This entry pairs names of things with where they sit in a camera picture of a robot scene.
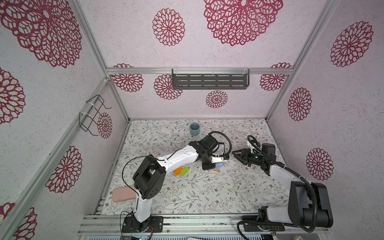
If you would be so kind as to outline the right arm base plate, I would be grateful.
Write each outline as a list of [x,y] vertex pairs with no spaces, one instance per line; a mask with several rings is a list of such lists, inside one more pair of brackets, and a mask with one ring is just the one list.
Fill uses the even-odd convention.
[[263,222],[258,216],[242,216],[245,232],[283,232],[285,226],[281,223]]

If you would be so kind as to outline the green rectangular block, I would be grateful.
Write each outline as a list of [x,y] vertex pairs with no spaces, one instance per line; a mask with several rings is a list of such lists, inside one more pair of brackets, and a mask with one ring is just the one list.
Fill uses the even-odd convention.
[[185,176],[185,175],[189,172],[189,170],[190,170],[189,167],[184,167],[184,168],[180,171],[179,175],[181,175],[181,176]]

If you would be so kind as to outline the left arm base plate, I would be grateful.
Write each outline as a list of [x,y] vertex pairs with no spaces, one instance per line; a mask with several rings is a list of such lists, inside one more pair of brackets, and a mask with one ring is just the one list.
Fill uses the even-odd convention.
[[124,218],[122,233],[161,233],[163,231],[164,217],[150,217],[139,223],[134,216]]

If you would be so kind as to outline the orange rectangular block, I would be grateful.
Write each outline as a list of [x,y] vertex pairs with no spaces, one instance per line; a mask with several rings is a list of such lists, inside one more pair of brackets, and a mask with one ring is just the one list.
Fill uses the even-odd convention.
[[183,167],[179,167],[179,168],[177,168],[176,170],[174,170],[174,174],[175,174],[176,176],[178,176],[182,170],[183,170]]

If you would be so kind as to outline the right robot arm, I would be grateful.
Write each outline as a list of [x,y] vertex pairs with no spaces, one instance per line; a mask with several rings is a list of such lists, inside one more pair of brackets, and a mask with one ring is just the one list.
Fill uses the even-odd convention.
[[289,190],[286,206],[260,208],[257,218],[253,219],[255,222],[297,227],[307,232],[333,226],[334,219],[326,186],[310,182],[284,163],[278,162],[275,145],[262,144],[258,148],[249,143],[247,149],[233,151],[232,154],[245,166],[259,166],[269,177]]

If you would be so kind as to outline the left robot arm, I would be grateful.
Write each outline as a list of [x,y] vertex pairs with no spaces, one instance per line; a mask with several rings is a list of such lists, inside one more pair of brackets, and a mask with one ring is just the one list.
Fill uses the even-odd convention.
[[136,207],[133,216],[142,224],[151,217],[152,198],[162,189],[167,175],[180,167],[201,162],[202,169],[212,170],[216,164],[229,160],[232,142],[225,134],[212,131],[202,140],[189,142],[184,148],[163,157],[148,155],[133,175]]

